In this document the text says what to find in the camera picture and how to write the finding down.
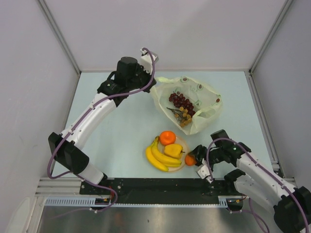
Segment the green fake fruit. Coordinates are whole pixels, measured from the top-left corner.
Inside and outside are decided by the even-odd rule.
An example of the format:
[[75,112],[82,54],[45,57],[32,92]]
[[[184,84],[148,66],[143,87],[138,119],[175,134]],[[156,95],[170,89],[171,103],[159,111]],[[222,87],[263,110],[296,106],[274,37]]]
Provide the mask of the green fake fruit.
[[187,166],[194,166],[196,165],[196,159],[193,157],[193,156],[190,156],[190,155],[186,155],[185,157],[185,164]]

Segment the yellow fake bell pepper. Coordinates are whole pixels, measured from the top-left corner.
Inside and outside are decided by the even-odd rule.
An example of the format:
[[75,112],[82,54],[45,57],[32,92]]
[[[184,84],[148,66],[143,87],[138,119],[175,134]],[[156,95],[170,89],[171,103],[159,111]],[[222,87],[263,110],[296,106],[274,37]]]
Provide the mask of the yellow fake bell pepper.
[[180,159],[183,153],[184,149],[180,144],[170,144],[164,148],[164,154],[175,159]]

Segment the orange fake fruit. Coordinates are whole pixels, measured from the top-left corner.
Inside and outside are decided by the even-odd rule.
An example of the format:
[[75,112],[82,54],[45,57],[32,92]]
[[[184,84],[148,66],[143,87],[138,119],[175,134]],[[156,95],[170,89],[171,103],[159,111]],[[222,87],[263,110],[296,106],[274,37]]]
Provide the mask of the orange fake fruit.
[[176,141],[176,135],[172,131],[163,131],[159,135],[159,141],[164,146],[174,144]]

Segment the brown fake grape bunch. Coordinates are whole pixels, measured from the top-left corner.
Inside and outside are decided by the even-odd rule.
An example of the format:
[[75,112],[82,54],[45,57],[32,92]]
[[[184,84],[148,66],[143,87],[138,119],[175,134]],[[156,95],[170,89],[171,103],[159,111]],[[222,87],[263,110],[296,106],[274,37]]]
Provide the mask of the brown fake grape bunch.
[[181,128],[184,128],[185,126],[188,126],[192,123],[192,116],[189,114],[188,110],[184,107],[179,107],[178,109],[168,108],[170,110],[177,123]]

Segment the yellow fake banana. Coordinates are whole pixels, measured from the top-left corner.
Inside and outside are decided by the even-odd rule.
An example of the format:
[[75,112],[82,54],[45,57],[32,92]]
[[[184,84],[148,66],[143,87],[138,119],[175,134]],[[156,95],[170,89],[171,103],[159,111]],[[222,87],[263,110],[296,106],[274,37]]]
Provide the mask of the yellow fake banana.
[[173,172],[182,167],[180,159],[169,157],[158,149],[159,136],[146,148],[145,156],[148,162],[162,172]]

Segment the cream plate with branch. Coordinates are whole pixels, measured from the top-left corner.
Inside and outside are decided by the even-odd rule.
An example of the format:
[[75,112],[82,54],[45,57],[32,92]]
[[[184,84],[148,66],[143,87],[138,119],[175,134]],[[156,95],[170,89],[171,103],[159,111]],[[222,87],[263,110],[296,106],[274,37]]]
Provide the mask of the cream plate with branch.
[[170,157],[170,158],[178,159],[181,162],[181,164],[179,166],[177,166],[176,164],[170,164],[170,163],[164,164],[164,165],[166,165],[168,167],[168,169],[169,169],[168,172],[170,172],[170,173],[180,171],[181,169],[184,168],[184,166],[186,165],[185,164],[185,157],[186,157],[187,153],[190,151],[186,141],[182,137],[177,136],[176,140],[175,140],[175,143],[179,144],[182,147],[182,150],[181,150],[179,156],[167,155],[165,153],[165,146],[162,145],[160,142],[158,143],[158,146],[157,146],[158,150],[162,154],[164,154],[164,155],[166,155],[167,157]]

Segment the yellow-green plastic bag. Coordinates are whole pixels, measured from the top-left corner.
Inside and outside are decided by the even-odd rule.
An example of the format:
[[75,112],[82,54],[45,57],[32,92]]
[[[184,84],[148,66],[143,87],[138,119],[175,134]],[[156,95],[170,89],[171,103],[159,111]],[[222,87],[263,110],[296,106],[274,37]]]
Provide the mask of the yellow-green plastic bag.
[[187,76],[155,80],[150,94],[156,109],[186,135],[199,133],[220,116],[222,97],[209,84]]

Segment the red fake grape bunch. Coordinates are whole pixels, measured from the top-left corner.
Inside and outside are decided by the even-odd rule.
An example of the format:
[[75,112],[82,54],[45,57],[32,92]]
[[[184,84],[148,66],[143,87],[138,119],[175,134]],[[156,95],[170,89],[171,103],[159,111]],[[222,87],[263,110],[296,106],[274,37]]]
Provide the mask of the red fake grape bunch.
[[192,104],[192,102],[185,97],[185,95],[183,93],[181,93],[180,91],[171,93],[169,98],[168,98],[169,102],[172,102],[173,105],[176,108],[179,107],[184,107],[188,110],[189,114],[191,116],[194,116],[195,114],[195,110],[194,110],[194,105]]

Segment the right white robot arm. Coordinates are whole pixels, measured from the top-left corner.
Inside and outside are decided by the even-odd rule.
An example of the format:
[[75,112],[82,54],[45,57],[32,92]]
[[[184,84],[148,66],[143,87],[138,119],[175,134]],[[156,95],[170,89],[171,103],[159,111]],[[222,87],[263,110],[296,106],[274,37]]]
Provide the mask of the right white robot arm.
[[225,130],[211,134],[208,147],[198,145],[189,152],[198,166],[201,179],[214,183],[215,164],[227,162],[235,170],[224,176],[224,189],[230,195],[248,196],[272,213],[275,224],[284,233],[311,231],[311,192],[304,186],[296,187],[264,166],[251,149],[242,142],[229,138]]

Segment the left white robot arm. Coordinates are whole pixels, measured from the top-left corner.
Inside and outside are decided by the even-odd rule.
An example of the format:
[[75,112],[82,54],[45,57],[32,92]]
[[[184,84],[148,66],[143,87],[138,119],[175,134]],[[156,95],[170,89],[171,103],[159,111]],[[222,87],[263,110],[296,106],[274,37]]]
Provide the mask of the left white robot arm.
[[56,161],[82,180],[90,182],[97,194],[107,190],[107,176],[97,169],[82,151],[90,135],[101,121],[128,96],[140,91],[150,92],[156,84],[155,64],[158,56],[144,52],[140,60],[122,57],[117,69],[101,83],[97,93],[83,113],[60,134],[51,133],[48,142],[52,161]]

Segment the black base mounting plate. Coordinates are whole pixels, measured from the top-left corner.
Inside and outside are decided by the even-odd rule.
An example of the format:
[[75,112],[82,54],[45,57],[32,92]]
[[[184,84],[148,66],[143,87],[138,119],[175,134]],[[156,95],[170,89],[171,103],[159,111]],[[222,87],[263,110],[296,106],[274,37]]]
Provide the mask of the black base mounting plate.
[[206,197],[218,196],[245,198],[224,179],[209,183],[199,178],[108,178],[100,185],[115,190],[126,203],[131,200],[198,203]]

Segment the left corner aluminium post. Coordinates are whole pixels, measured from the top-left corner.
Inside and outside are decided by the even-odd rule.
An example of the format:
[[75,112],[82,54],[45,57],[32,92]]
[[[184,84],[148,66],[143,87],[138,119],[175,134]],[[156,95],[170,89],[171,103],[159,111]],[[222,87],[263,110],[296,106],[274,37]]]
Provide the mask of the left corner aluminium post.
[[58,26],[55,17],[53,16],[53,13],[51,12],[47,2],[45,0],[36,0],[36,3],[38,4],[43,16],[45,17],[49,27],[51,28],[54,36],[56,37],[56,40],[58,41],[61,49],[63,50],[64,54],[68,58],[71,66],[75,70],[76,74],[78,76],[81,75],[81,70],[76,62],[76,59],[74,58],[71,49],[68,46],[68,43],[66,42],[66,39],[61,32],[60,27]]

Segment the corner aluminium post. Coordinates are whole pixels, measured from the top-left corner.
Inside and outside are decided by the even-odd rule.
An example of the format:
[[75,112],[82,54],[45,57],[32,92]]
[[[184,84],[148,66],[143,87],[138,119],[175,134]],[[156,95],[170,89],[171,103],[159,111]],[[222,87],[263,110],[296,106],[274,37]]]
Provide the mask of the corner aluminium post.
[[36,0],[36,3],[38,4],[43,16],[45,17],[49,27],[51,28],[54,36],[56,37],[56,40],[58,41],[61,49],[63,50],[64,54],[68,58],[71,66],[75,70],[76,74],[78,76],[81,75],[81,70],[76,62],[76,59],[74,58],[71,49],[68,46],[68,43],[66,42],[66,39],[61,32],[60,27],[58,26],[55,17],[53,16],[53,13],[51,12],[47,2],[45,0]]
[[275,37],[279,27],[283,23],[283,20],[287,16],[290,8],[292,7],[294,0],[286,0],[281,7],[280,12],[278,13],[274,23],[272,24],[262,46],[260,47],[260,50],[258,51],[254,61],[252,62],[252,65],[250,66],[248,72],[252,76],[254,71],[256,70],[259,62],[261,61],[262,57],[264,56],[266,50],[268,49],[270,43],[272,42],[273,38]]

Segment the right corner aluminium post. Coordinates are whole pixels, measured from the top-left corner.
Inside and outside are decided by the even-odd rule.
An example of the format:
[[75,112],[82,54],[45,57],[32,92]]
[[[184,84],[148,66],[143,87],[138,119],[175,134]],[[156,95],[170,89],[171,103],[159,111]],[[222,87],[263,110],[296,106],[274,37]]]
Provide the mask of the right corner aluminium post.
[[258,51],[254,61],[252,62],[252,65],[250,66],[248,72],[252,76],[254,71],[256,70],[259,62],[261,61],[262,57],[264,56],[266,50],[268,49],[270,43],[272,42],[273,38],[275,37],[279,27],[283,23],[283,20],[287,16],[290,8],[292,7],[294,0],[286,0],[281,7],[280,12],[278,13],[274,23],[272,24],[262,46],[260,47],[260,50]]

